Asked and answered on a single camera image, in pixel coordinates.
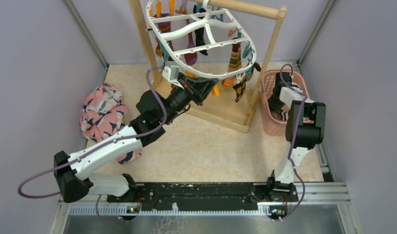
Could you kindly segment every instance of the wooden rod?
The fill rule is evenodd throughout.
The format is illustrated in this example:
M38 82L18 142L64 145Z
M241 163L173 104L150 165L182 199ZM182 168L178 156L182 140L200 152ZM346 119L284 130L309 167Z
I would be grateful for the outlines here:
M280 32L280 29L282 27L283 20L284 20L284 18L286 16L286 11L287 11L287 7L285 7L285 6L282 6L280 11L279 11L278 18L276 20L276 25L274 26L274 30L273 30L273 33L272 33L271 38L270 38L270 43L268 45L267 52L265 54L263 65L262 65L259 77L257 79L256 88L254 89L253 96L251 97L251 101L250 101L250 106L248 107L248 111L247 111L248 120L247 120L247 123L251 123L251 121L253 120L254 111L252 111L252 109L253 109L252 106L253 106L253 103L257 102L259 100L259 98L260 98L259 88L260 88L260 85L262 83L262 80L264 79L264 74L265 74L265 71L267 69L268 63L270 61L271 54L273 53L273 49L274 49L274 45L276 44L277 37L279 36L279 32Z
M150 67L155 67L157 66L157 60L155 59L155 53L152 48L150 36L146 31L147 24L145 23L144 9L142 8L139 0L128 0L128 4L130 5L132 16L138 29L138 34L141 38L142 48L144 49L148 64ZM159 70L153 71L152 77L153 85L156 87L161 82L161 74Z
M190 0L198 3L203 3L203 0ZM211 6L218 6L221 8L239 11L255 16L277 20L279 17L279 10L271 7L260 6L254 3L248 3L237 0L210 0L208 2Z

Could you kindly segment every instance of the plastic basket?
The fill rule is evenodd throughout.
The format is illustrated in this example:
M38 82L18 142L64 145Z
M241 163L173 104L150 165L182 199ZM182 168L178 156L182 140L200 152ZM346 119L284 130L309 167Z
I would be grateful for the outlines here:
M267 100L273 95L273 88L276 82L276 73L280 70L269 70L265 73L262 80L262 94L260 95L260 110L263 119L264 131L270 136L284 136L286 131L287 121L275 119L270 112ZM306 82L302 75L293 71L293 82L297 83L305 94L310 98L307 91Z

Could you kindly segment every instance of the wooden stand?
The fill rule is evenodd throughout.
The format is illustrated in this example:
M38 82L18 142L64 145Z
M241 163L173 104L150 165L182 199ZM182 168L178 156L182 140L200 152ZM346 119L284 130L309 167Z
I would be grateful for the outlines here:
M128 0L128 4L130 5L132 16L137 26L139 36L141 37L142 47L147 57L147 61L151 67L156 66L157 61L155 59L154 49L152 48L150 36L146 31L147 24L144 16L145 9L142 8L140 0ZM276 44L280 28L285 18L287 7L282 6L281 9L274 9L237 0L210 0L208 4L276 21L261 71L257 79L255 90L246 89L242 99L239 102L235 102L234 99L236 96L233 89L219 89L219 97L210 95L204 101L203 106L199 107L193 104L191 106L192 108L187 112L188 114L221 126L247 133L260 98L260 85L270 61L271 54L273 53L273 48ZM170 83L165 79L162 79L159 71L154 71L152 75L154 88L164 97L170 94Z

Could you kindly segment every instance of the beige table surface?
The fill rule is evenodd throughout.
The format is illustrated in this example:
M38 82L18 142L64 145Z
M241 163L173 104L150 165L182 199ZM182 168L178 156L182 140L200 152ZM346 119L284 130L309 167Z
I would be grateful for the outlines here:
M283 63L271 62L268 70ZM227 70L227 63L202 66ZM146 64L111 65L106 83L117 85L129 112L126 124L139 115L135 105L148 90ZM258 73L248 87L254 87ZM142 149L142 156L120 165L113 161L98 170L108 175L131 174L140 182L254 182L266 181L286 152L284 137L264 133L260 109L247 134L218 126L188 114L178 117L156 142ZM298 172L305 181L323 181L316 151L303 160Z

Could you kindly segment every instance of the white wall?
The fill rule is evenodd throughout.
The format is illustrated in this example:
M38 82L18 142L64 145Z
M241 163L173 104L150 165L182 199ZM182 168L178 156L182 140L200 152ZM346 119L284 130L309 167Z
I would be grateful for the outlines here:
M340 0L303 65L366 234L397 233L397 0Z
M0 234L48 233L58 197L16 189L82 147L80 108L102 71L61 0L0 1ZM25 191L58 188L49 174Z
M272 60L298 59L306 45L320 15L328 0L243 0L264 6L279 8L288 6L287 16ZM80 12L85 24L93 35L96 43L104 54L108 63L145 62L144 52L138 36L138 31L132 19L127 0L72 0ZM143 8L147 0L141 0ZM176 9L181 0L176 1ZM188 10L192 13L194 2L189 2ZM232 12L238 22L253 39L258 55L264 58L274 21L261 17L250 16L241 12ZM173 23L172 28L178 28L184 22ZM185 49L187 40L178 49ZM199 61L228 61L231 49L221 53L209 53L209 56L199 54Z

